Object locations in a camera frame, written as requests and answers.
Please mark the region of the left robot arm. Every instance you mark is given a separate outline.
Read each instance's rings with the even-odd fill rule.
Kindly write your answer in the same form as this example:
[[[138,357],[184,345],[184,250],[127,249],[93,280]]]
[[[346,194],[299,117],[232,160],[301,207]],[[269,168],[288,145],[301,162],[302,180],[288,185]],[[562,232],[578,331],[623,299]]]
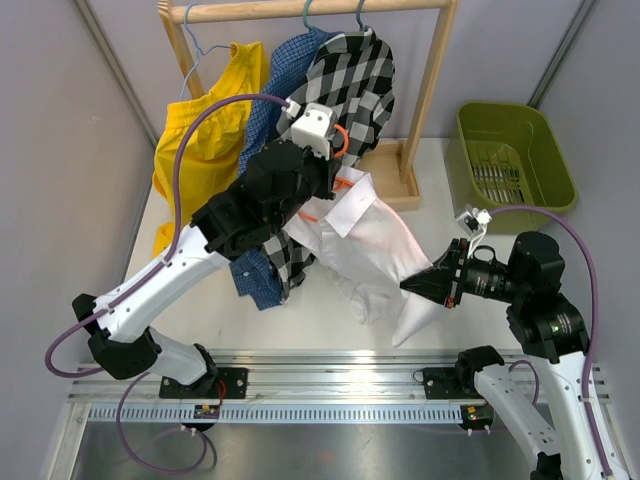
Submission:
[[[333,198],[341,160],[291,141],[267,144],[226,190],[197,209],[176,244],[113,291],[72,303],[87,325],[93,359],[116,380],[143,373],[163,377],[186,398],[220,393],[219,373],[199,344],[171,339],[151,324],[208,275],[226,268],[276,233],[311,198]]]

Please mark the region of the blue checked shirt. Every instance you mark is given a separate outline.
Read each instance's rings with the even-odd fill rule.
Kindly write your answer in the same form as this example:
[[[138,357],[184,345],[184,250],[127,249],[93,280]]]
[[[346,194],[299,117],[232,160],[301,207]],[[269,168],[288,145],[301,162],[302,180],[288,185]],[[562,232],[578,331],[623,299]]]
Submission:
[[[271,54],[270,73],[263,94],[289,97],[305,79],[318,49],[335,37],[335,32],[312,29],[294,36]],[[244,173],[251,158],[269,141],[276,138],[276,124],[281,107],[266,101],[255,101],[246,126],[245,145],[240,154],[238,172]],[[258,248],[252,248],[230,265],[237,292],[249,296],[260,311],[282,305],[290,290],[306,277],[306,269],[314,256],[281,231]]]

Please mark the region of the green plastic basket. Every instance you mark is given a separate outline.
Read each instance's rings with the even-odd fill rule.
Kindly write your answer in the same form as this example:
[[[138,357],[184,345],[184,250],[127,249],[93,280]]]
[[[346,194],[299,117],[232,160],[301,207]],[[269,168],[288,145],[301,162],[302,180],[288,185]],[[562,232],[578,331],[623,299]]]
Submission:
[[[562,215],[578,192],[547,118],[521,104],[468,102],[444,156],[453,210],[530,205]]]

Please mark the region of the teal hanger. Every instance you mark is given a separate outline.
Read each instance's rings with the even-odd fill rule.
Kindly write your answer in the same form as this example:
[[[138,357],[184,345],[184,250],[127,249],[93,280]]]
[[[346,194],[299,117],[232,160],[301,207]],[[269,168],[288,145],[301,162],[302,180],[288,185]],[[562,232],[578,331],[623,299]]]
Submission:
[[[311,5],[312,5],[312,2],[313,2],[313,0],[306,0],[305,1],[304,6],[303,6],[303,10],[302,10],[302,17],[301,17],[305,28],[307,30],[309,30],[310,32],[314,31],[314,30],[318,30],[318,28],[315,25],[313,25],[309,20],[310,8],[311,8]]]

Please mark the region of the wooden clothes rack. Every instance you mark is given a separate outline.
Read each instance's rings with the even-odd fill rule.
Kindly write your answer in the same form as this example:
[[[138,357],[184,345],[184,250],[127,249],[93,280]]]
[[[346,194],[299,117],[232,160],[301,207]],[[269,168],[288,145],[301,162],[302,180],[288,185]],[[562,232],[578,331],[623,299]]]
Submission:
[[[421,193],[414,160],[423,128],[430,111],[441,65],[444,60],[459,3],[446,0],[366,1],[365,12],[436,10],[437,22],[431,39],[422,83],[417,96],[411,127],[405,140],[383,140],[364,155],[359,166],[373,176],[378,195],[398,212],[414,211],[421,203]],[[358,10],[356,1],[251,1],[175,6],[159,1],[157,10],[175,53],[190,94],[199,98],[204,88],[185,37],[184,26],[196,23],[266,20],[280,18],[350,14]]]

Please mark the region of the aluminium mounting rail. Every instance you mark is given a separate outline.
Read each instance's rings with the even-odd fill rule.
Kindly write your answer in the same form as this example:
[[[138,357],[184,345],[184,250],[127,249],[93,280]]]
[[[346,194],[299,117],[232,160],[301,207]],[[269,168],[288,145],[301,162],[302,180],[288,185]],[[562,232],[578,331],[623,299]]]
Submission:
[[[213,350],[221,367],[248,370],[245,401],[250,404],[421,404],[426,402],[417,373],[425,367],[453,366],[456,351],[251,351]],[[116,402],[131,380],[106,373],[72,380],[68,403]],[[168,403],[159,397],[161,376],[138,383],[128,399]]]

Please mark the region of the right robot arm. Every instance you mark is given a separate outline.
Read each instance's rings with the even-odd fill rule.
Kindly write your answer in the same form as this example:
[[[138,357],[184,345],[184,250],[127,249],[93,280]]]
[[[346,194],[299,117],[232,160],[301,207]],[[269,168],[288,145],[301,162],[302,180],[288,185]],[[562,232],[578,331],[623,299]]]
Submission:
[[[519,234],[507,263],[476,258],[461,238],[401,287],[447,308],[465,294],[506,303],[509,329],[537,375],[551,418],[522,394],[492,346],[460,352],[453,380],[460,393],[479,395],[498,414],[525,454],[531,478],[627,479],[585,370],[587,328],[560,291],[564,268],[557,242],[540,232]]]

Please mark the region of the yellow garment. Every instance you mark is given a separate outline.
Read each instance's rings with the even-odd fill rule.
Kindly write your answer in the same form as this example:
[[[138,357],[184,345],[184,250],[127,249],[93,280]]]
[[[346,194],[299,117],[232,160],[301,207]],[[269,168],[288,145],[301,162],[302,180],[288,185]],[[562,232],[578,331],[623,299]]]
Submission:
[[[155,151],[152,183],[170,209],[174,208],[175,157],[188,128],[211,105],[259,92],[268,77],[269,61],[262,43],[233,43],[227,67],[207,94],[168,105],[165,130]],[[250,112],[249,101],[223,107],[203,121],[188,140],[179,174],[181,226],[211,196],[226,190],[235,180]]]

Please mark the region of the grey blue hanger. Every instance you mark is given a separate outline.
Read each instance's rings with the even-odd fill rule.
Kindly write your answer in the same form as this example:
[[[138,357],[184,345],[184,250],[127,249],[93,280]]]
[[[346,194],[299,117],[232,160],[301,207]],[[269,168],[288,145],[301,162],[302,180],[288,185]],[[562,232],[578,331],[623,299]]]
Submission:
[[[357,25],[358,25],[359,30],[361,32],[365,32],[368,29],[368,26],[365,24],[365,22],[363,21],[363,18],[362,18],[362,13],[363,13],[363,8],[364,8],[364,5],[365,5],[365,2],[366,2],[366,0],[359,0],[358,4],[357,4],[357,7],[356,7],[356,12],[355,12],[356,22],[357,22]]]

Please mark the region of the black white checked shirt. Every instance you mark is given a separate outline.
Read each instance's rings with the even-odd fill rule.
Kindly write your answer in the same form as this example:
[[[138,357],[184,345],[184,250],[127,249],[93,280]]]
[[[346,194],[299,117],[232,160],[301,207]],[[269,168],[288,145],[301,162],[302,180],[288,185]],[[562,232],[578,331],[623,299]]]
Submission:
[[[292,99],[302,106],[318,103],[333,110],[337,123],[349,135],[341,161],[353,167],[377,146],[390,120],[394,76],[392,50],[372,28],[340,33],[320,46]],[[284,231],[265,242],[261,254],[274,274],[258,301],[259,308],[266,310],[284,303],[290,290],[301,285],[315,257]]]

